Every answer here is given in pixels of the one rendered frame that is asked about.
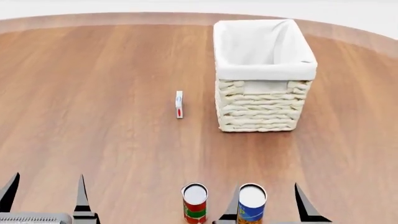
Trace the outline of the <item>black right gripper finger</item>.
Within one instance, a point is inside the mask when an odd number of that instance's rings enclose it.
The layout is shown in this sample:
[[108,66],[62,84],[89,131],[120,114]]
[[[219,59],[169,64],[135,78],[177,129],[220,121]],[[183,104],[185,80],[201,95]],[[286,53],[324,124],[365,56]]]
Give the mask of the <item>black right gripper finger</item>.
[[217,224],[237,224],[238,216],[238,203],[239,203],[239,186],[236,186],[228,208],[217,220]]
[[331,220],[320,215],[316,208],[310,203],[298,183],[295,183],[295,200],[297,203],[298,214],[302,223],[328,223]]

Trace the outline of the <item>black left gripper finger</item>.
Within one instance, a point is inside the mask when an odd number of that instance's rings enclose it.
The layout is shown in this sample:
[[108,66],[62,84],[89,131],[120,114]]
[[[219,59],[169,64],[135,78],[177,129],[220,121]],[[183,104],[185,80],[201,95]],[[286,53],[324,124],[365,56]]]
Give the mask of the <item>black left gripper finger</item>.
[[97,213],[92,212],[88,203],[84,176],[78,182],[76,206],[73,211],[73,224],[101,224]]
[[0,212],[10,212],[19,186],[20,174],[17,172],[0,190]]

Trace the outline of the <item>cream woven wicker basket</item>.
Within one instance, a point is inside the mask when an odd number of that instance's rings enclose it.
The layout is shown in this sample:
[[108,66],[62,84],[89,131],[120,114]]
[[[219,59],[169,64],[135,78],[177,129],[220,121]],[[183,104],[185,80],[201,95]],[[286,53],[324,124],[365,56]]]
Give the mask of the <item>cream woven wicker basket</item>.
[[220,80],[215,64],[215,106],[220,130],[294,130],[312,81]]

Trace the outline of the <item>white cream cheese box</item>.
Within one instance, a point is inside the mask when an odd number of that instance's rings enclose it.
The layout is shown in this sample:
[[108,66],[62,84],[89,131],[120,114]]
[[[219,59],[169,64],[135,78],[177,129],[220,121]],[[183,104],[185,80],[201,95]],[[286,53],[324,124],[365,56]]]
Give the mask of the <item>white cream cheese box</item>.
[[183,91],[176,91],[175,111],[176,111],[176,118],[183,119]]

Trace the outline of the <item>white cloth basket liner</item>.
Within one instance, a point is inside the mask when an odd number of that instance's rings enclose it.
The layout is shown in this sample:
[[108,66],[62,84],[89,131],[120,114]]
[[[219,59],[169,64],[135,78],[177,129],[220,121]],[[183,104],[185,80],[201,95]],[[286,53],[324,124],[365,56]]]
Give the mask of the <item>white cloth basket liner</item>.
[[220,80],[314,80],[317,60],[291,19],[230,20],[213,26]]

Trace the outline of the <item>blue yellow labelled can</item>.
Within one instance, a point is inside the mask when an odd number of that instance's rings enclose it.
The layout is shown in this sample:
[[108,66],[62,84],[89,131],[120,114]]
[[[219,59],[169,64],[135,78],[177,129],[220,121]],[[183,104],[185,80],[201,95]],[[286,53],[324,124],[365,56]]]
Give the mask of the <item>blue yellow labelled can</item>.
[[262,224],[267,192],[258,184],[247,183],[239,188],[237,224]]

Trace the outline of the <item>red green labelled can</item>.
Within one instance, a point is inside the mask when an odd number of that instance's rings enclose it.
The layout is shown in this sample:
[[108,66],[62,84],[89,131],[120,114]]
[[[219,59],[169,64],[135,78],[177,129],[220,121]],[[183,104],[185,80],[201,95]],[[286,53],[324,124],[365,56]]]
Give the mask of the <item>red green labelled can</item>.
[[199,182],[192,182],[181,189],[181,194],[185,221],[189,224],[204,224],[207,220],[207,188]]

